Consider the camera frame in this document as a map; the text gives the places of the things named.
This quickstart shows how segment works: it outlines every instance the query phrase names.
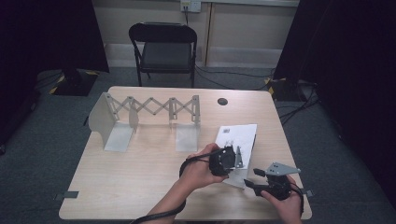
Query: paper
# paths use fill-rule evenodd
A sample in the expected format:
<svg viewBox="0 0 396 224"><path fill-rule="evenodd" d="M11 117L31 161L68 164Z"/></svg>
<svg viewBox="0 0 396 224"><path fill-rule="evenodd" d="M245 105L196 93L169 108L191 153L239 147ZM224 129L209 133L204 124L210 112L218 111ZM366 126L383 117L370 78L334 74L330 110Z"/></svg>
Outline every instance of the paper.
<svg viewBox="0 0 396 224"><path fill-rule="evenodd" d="M248 166L250 163L251 150L256 137L257 124L221 126L219 128L216 144L219 147L233 146L233 151L240 151L243 167L230 172L224 183L244 188L244 179L248 177Z"/></svg>

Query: wall outlet plate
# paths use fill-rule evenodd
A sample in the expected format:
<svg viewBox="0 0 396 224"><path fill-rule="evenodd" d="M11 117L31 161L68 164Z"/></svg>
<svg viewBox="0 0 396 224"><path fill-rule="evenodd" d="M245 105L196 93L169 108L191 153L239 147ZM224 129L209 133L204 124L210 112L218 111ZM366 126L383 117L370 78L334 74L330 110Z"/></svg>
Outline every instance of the wall outlet plate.
<svg viewBox="0 0 396 224"><path fill-rule="evenodd" d="M180 11L201 12L201 1L180 0Z"/></svg>

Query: wooden table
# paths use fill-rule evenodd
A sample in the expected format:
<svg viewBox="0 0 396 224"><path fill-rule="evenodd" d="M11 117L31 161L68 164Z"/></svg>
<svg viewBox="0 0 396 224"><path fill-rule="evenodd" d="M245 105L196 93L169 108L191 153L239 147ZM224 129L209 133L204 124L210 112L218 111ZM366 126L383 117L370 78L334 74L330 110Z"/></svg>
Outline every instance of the wooden table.
<svg viewBox="0 0 396 224"><path fill-rule="evenodd" d="M170 97L188 102L193 95L199 95L199 150L216 140L219 126L257 123L248 178L265 183L265 179L255 176L251 169L266 169L273 161L295 167L273 100L266 91L112 87L108 92L120 102L127 96L140 102L149 97L160 102ZM228 104L219 105L219 98L227 99ZM127 111L120 112L120 120L127 122L127 117ZM59 212L62 219L131 220L142 217L178 179L179 167L191 153L175 150L176 132L169 128L167 111L155 117L139 112L139 119L137 132L124 153L104 151L101 135L91 134L69 187L69 191L78 191L78 197L64 199ZM300 177L292 177L302 187ZM305 198L302 219L311 216ZM193 192L186 208L177 215L178 220L277 218L274 207L264 198L256 197L252 189L239 189L224 183Z"/></svg>

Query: chair backrest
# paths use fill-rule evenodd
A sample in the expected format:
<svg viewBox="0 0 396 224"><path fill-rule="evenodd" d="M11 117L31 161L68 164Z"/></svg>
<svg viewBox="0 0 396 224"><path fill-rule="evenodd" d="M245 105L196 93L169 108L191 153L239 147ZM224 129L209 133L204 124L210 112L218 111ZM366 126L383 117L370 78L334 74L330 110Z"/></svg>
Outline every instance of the chair backrest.
<svg viewBox="0 0 396 224"><path fill-rule="evenodd" d="M132 42L194 43L197 34L187 25L169 22L139 22L129 29Z"/></svg>

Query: gray carpet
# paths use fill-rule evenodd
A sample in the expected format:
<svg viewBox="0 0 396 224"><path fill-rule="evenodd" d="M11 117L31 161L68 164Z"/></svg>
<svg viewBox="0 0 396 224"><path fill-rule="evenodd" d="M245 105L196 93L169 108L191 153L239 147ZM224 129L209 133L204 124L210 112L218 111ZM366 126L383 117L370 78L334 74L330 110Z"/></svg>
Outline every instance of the gray carpet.
<svg viewBox="0 0 396 224"><path fill-rule="evenodd" d="M261 77L199 70L196 88L257 90L263 87L264 76L271 75L270 69L210 71ZM83 124L100 94L112 86L137 86L137 78L133 68L111 68L109 74L97 78L89 96L57 96L48 94L56 73L40 74L47 79L37 85L42 92L37 108L13 134L7 153L0 157L0 223L97 223L61 220L62 203L53 198L66 191L73 178L91 132ZM143 76L146 87L189 88L190 84L186 76L153 75L151 80ZM279 115L301 104L276 102ZM284 130L302 170L304 186L316 193L309 199L313 217L304 223L396 223L396 212L381 188L353 150L339 140L333 120L319 104L297 113Z"/></svg>

